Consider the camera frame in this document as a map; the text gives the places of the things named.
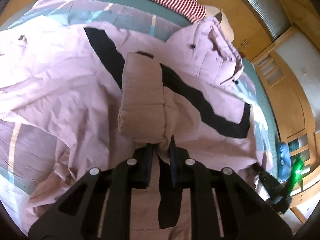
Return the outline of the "blue plush toy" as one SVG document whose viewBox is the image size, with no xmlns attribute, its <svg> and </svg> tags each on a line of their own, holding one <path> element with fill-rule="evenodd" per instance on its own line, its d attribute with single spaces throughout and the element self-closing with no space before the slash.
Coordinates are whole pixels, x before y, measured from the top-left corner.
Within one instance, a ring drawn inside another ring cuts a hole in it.
<svg viewBox="0 0 320 240">
<path fill-rule="evenodd" d="M 290 150 L 286 143 L 277 145 L 278 177 L 281 181 L 287 181 L 291 174 Z"/>
</svg>

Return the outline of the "wooden headboard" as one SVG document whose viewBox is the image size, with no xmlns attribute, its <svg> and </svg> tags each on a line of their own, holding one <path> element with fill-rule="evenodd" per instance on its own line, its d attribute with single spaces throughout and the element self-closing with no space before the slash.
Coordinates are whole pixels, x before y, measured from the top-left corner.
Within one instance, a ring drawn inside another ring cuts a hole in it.
<svg viewBox="0 0 320 240">
<path fill-rule="evenodd" d="M 294 188 L 290 210 L 301 223 L 307 217 L 299 206 L 319 193 L 319 134 L 312 109 L 302 85 L 277 49 L 299 31 L 290 27 L 271 45 L 252 60 L 257 75 L 266 91 L 277 122 L 280 140 L 284 143 L 305 139 L 306 144 L 290 152 L 291 157 L 308 152 L 304 161 L 310 172 L 304 174 Z"/>
</svg>

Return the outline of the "green bed sheet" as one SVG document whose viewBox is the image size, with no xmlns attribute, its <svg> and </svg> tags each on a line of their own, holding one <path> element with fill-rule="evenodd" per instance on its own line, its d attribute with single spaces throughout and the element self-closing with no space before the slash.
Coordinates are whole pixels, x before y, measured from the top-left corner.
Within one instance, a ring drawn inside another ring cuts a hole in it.
<svg viewBox="0 0 320 240">
<path fill-rule="evenodd" d="M 173 108 L 166 114 L 165 105 L 152 105 L 152 94 L 142 85 L 156 81 L 161 75 L 159 60 L 138 55 L 148 51 L 153 56 L 173 49 L 170 40 L 178 39 L 191 25 L 181 16 L 147 0 L 41 0 L 15 22 L 11 29 L 1 32 L 1 120 L 5 125 L 22 124 L 17 137 L 13 162 L 9 160 L 9 133 L 1 132 L 1 171 L 20 184 L 34 186 L 43 181 L 56 164 L 54 154 L 71 148 L 59 126 L 45 128 L 18 114 L 13 108 L 16 100 L 6 91 L 21 88 L 30 81 L 30 67 L 47 61 L 57 62 L 58 51 L 67 55 L 67 34 L 74 28 L 103 29 L 112 41 L 129 37 L 133 45 L 123 48 L 125 60 L 124 94 L 120 97 L 118 113 L 108 113 L 107 123 L 117 135 L 135 143 L 159 144 L 167 149 L 171 137 L 193 154 L 203 153 L 200 161 L 212 169 L 230 166 L 238 173 L 259 163 L 274 173 L 274 122 L 270 106 L 253 66 L 244 60 L 240 80 L 228 87 L 210 82 L 203 99 L 211 104 L 218 116 L 251 110 L 247 137 L 228 137 L 214 131 L 205 148 L 199 141 L 200 131 L 191 127 L 184 109 Z"/>
</svg>

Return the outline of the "wooden wardrobe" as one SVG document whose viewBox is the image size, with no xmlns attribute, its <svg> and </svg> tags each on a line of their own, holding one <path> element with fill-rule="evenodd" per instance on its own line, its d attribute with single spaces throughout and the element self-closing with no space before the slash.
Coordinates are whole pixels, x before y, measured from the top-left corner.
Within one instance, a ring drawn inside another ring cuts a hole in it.
<svg viewBox="0 0 320 240">
<path fill-rule="evenodd" d="M 291 23 L 279 0 L 195 0 L 221 9 L 234 32 L 233 44 L 251 61 Z"/>
</svg>

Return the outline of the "striped plush doll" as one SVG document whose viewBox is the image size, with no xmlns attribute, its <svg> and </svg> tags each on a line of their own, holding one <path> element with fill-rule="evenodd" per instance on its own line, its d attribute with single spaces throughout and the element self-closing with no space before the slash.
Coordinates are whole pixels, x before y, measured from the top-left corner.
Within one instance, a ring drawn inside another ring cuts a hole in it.
<svg viewBox="0 0 320 240">
<path fill-rule="evenodd" d="M 229 24 L 228 18 L 223 10 L 211 6 L 201 5 L 195 0 L 150 0 L 183 17 L 190 23 L 196 23 L 207 17 L 214 16 L 219 21 L 219 27 L 227 41 L 234 41 L 234 31 Z"/>
</svg>

